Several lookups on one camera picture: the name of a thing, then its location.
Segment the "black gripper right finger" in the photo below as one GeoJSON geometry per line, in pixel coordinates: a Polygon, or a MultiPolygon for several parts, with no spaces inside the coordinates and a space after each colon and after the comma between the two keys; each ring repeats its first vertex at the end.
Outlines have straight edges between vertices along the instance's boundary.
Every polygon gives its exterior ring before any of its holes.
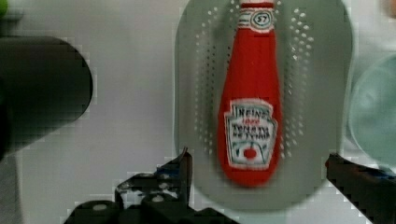
{"type": "Polygon", "coordinates": [[[327,179],[373,224],[395,224],[395,175],[348,161],[332,153],[327,179]]]}

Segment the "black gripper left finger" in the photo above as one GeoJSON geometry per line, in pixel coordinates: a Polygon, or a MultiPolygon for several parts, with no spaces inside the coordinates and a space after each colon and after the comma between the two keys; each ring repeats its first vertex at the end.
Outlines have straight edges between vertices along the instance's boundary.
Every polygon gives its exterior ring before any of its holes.
{"type": "Polygon", "coordinates": [[[239,224],[221,212],[189,206],[192,157],[186,148],[153,173],[118,184],[114,199],[81,203],[64,224],[239,224]]]}

